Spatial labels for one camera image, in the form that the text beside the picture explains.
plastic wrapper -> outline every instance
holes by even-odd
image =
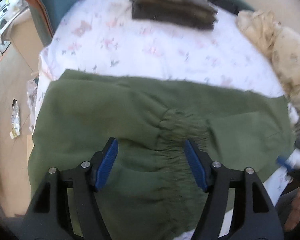
[[[20,135],[20,113],[19,105],[16,99],[12,102],[12,115],[11,115],[12,131],[10,132],[11,139],[14,139]]]
[[[27,104],[30,109],[30,126],[31,133],[34,131],[35,120],[35,104],[37,102],[37,90],[38,90],[39,74],[35,73],[35,78],[27,82]]]

blue object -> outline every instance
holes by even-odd
[[[287,159],[286,159],[286,158],[284,158],[284,157],[282,157],[282,156],[279,156],[279,157],[277,158],[277,161],[276,161],[276,162],[277,162],[279,165],[285,167],[285,168],[288,170],[288,172],[293,171],[293,168],[287,163]]]
[[[188,160],[190,169],[194,176],[195,182],[199,188],[202,188],[204,192],[207,191],[208,186],[206,183],[206,172],[201,165],[197,154],[195,153],[192,145],[190,144],[189,140],[185,142],[185,155]]]
[[[105,186],[110,171],[112,169],[112,166],[114,164],[115,158],[118,154],[118,141],[115,139],[108,151],[105,154],[105,157],[103,158],[103,161],[101,162],[98,172],[97,172],[97,180],[95,183],[95,188],[99,191],[102,187]]]

beige floor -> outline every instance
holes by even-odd
[[[6,216],[21,215],[30,202],[26,139],[29,131],[26,82],[33,71],[12,45],[0,59],[0,204]],[[21,135],[10,138],[12,101],[20,107]]]

stack of folded clothes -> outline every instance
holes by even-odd
[[[205,0],[130,0],[133,19],[151,19],[213,29],[217,11]]]

metal screw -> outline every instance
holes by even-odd
[[[57,169],[55,168],[55,167],[52,167],[52,168],[50,168],[49,170],[48,170],[48,172],[50,173],[50,174],[53,174],[53,173],[55,173],[57,171]]]
[[[83,168],[88,168],[89,166],[90,166],[90,162],[85,161],[85,162],[81,163],[81,167],[83,167]]]
[[[215,168],[220,168],[221,167],[221,163],[220,162],[213,162],[212,166]]]
[[[248,174],[253,174],[253,173],[254,173],[254,169],[248,167],[248,168],[246,168],[246,172],[247,172]]]

